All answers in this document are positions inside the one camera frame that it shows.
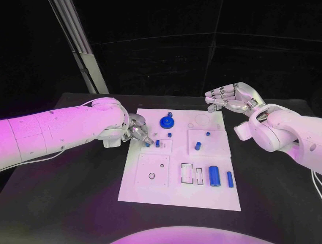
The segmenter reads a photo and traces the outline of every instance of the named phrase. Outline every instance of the blue cylinder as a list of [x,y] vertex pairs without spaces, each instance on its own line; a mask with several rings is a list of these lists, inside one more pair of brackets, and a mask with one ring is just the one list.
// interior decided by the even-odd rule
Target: blue cylinder
[[200,146],[201,146],[201,143],[197,142],[197,143],[195,143],[195,150],[197,150],[197,151],[200,150]]
[[174,126],[172,113],[169,112],[159,120],[159,125],[164,129],[169,129]]
[[233,185],[233,178],[231,178],[231,172],[227,171],[227,179],[228,179],[228,187],[233,188],[234,185]]
[[208,167],[208,174],[210,174],[210,186],[218,187],[221,185],[221,181],[220,181],[220,173],[218,173],[217,166]]

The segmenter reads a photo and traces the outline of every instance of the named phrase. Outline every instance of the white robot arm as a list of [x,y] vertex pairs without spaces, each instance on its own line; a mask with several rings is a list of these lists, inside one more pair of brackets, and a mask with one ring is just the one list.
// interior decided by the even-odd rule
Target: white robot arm
[[254,89],[241,82],[208,91],[205,102],[211,103],[210,113],[225,107],[248,117],[234,127],[240,140],[253,138],[266,151],[283,151],[322,174],[322,118],[300,116],[284,107],[264,104]]
[[0,170],[93,139],[102,140],[105,147],[119,146],[120,140],[129,139],[154,143],[143,117],[128,114],[113,98],[95,99],[90,107],[54,109],[0,120]]

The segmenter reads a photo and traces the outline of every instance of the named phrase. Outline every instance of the robotic hand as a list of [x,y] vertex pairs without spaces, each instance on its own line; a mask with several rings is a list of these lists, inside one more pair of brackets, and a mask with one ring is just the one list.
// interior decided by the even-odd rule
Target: robotic hand
[[211,103],[208,113],[225,107],[248,117],[234,127],[240,140],[253,138],[266,151],[283,151],[300,165],[322,174],[322,118],[266,105],[254,89],[241,82],[208,91],[205,102]]
[[113,98],[99,98],[76,107],[0,120],[0,171],[37,162],[27,161],[61,153],[93,139],[102,140],[105,147],[120,146],[120,140],[129,139],[154,144],[145,118],[128,114]]

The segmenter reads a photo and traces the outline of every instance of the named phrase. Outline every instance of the table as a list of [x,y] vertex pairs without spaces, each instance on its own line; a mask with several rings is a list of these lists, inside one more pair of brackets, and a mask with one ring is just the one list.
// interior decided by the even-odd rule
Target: table
[[[204,98],[64,93],[56,108],[115,97],[136,108],[205,110]],[[266,100],[312,115],[303,100]],[[230,230],[273,243],[322,243],[322,202],[310,171],[283,152],[240,141],[233,127],[247,118],[223,110],[241,211],[118,202],[129,143],[102,141],[57,158],[18,166],[0,194],[0,243],[109,243],[165,226]]]

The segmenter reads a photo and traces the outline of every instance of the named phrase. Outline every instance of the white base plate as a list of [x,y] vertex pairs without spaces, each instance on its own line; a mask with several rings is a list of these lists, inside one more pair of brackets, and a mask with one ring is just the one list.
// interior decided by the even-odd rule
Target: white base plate
[[[168,112],[175,123],[166,130],[161,128],[159,120]],[[154,142],[159,140],[159,147],[131,141],[118,200],[240,211],[221,112],[138,109],[136,113],[145,117],[148,135]],[[192,164],[192,169],[184,167],[189,171],[182,172],[181,164]],[[210,166],[220,170],[218,187],[210,186]],[[197,184],[197,168],[202,169],[202,185]],[[233,188],[228,187],[227,171],[233,176]],[[187,177],[192,176],[192,184],[181,183],[184,173]]]

